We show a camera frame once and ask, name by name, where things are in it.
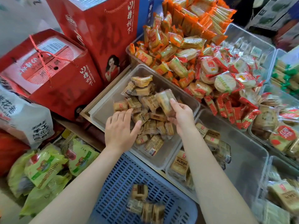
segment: red bag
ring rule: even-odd
[[[33,35],[3,56],[0,78],[6,88],[9,84],[24,98],[72,121],[103,90],[87,49],[52,29]]]
[[[0,177],[9,172],[14,162],[30,147],[0,129]]]

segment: black hair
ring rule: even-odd
[[[107,61],[107,67],[106,67],[106,72],[109,70],[110,68],[110,65],[109,65],[109,60],[113,58],[114,60],[114,65],[116,65],[117,67],[119,67],[119,58],[115,55],[111,55],[109,58],[108,58],[108,61]]]
[[[78,107],[75,108],[75,118],[78,118],[80,113],[77,113],[77,109],[81,108],[84,109],[86,105],[79,105]]]

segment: forearm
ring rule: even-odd
[[[30,224],[86,223],[106,178],[120,156],[118,150],[105,148]]]
[[[196,128],[184,135],[182,141],[206,223],[256,224],[248,205]]]

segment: logo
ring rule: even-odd
[[[70,15],[65,15],[66,20],[72,24],[73,26],[77,27],[77,23],[75,20],[73,20],[73,18]]]

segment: red box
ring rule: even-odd
[[[32,36],[42,52],[46,72],[28,38],[0,59],[0,83],[24,98],[76,120],[102,90],[103,82],[87,49],[48,29]]]
[[[107,86],[129,63],[139,0],[47,0],[63,33],[90,51]]]

